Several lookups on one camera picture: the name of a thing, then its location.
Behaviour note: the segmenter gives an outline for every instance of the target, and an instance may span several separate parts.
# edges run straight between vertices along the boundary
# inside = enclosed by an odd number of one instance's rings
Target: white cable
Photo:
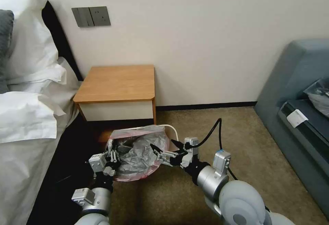
[[[171,126],[171,125],[159,125],[159,126],[167,126],[167,127],[170,127],[171,129],[173,129],[174,132],[175,132],[175,134],[176,134],[176,140],[179,141],[179,139],[178,139],[178,133],[177,133],[176,129],[173,126]]]
[[[176,140],[179,141],[179,139],[178,139],[178,133],[177,133],[176,129],[173,126],[167,125],[167,124],[165,124],[165,125],[158,125],[158,126],[170,127],[171,129],[173,129],[174,132],[175,132],[175,134],[176,134]],[[139,129],[139,128],[142,128],[142,127],[125,128],[123,130],[136,130],[136,129]]]

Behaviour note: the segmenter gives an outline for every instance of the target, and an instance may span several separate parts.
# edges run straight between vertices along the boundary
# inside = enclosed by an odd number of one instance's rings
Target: wall switch
[[[72,8],[72,12],[79,27],[94,26],[94,22],[88,7]]]
[[[89,7],[95,26],[111,25],[107,7]]]

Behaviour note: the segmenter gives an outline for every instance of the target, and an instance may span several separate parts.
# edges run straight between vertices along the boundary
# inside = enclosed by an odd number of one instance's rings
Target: black bed frame
[[[59,56],[68,61],[82,81],[63,28],[49,2],[42,10],[42,18],[51,32]],[[85,162],[99,152],[90,127],[79,114],[61,136],[27,224],[74,224],[81,209],[71,201],[71,196],[75,189],[88,186],[93,173]]]

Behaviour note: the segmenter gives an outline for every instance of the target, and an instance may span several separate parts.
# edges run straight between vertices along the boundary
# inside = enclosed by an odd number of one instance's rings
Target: white label
[[[296,128],[308,118],[299,109],[296,109],[287,116],[287,120],[293,128]]]

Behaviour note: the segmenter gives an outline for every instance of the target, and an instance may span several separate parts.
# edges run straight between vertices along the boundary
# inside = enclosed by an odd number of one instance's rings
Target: trash bag
[[[109,140],[116,140],[121,166],[116,171],[114,180],[133,181],[146,178],[158,169],[160,163],[150,144],[166,151],[169,138],[162,126],[145,126],[139,129],[114,130]]]
[[[329,78],[320,79],[304,90],[314,107],[329,118]]]

